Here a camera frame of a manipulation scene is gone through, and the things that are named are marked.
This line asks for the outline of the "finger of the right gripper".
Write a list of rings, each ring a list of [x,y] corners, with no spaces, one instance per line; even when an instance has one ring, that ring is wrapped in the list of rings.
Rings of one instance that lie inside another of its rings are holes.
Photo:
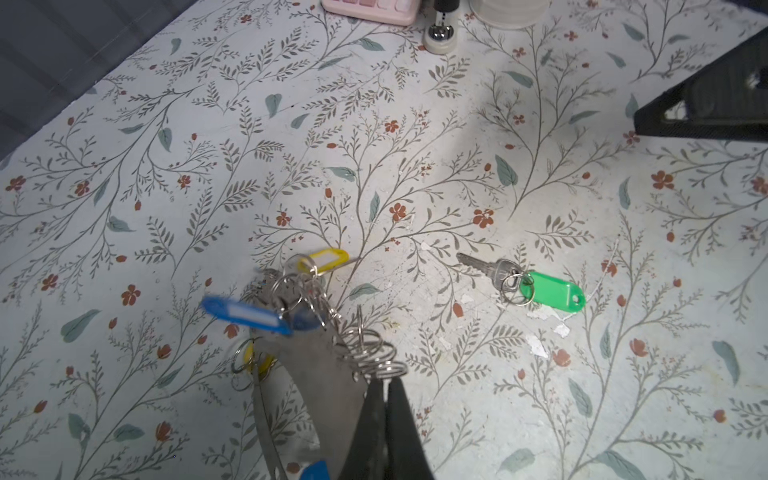
[[[633,117],[641,136],[767,141],[767,31],[761,30]]]

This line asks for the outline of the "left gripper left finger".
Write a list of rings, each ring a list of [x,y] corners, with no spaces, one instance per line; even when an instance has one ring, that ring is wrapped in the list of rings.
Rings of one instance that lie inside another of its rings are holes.
[[[371,380],[340,480],[382,480],[385,477],[386,407],[382,380]]]

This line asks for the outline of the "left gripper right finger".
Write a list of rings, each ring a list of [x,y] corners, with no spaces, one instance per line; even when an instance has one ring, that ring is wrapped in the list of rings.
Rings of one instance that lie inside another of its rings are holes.
[[[385,478],[433,480],[416,428],[405,387],[399,378],[389,382],[386,414],[387,463]]]

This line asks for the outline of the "keyring bunch with grey strap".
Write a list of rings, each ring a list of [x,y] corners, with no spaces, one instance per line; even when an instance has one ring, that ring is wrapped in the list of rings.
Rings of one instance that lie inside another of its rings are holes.
[[[281,269],[263,270],[250,284],[248,299],[206,296],[201,302],[215,319],[251,332],[231,369],[252,376],[256,430],[273,479],[287,476],[264,399],[264,381],[274,362],[287,370],[318,436],[319,458],[303,470],[304,479],[341,478],[346,460],[362,451],[353,439],[369,383],[408,371],[396,347],[365,327],[360,313],[345,321],[331,304],[325,279],[352,261],[338,248],[295,254]]]

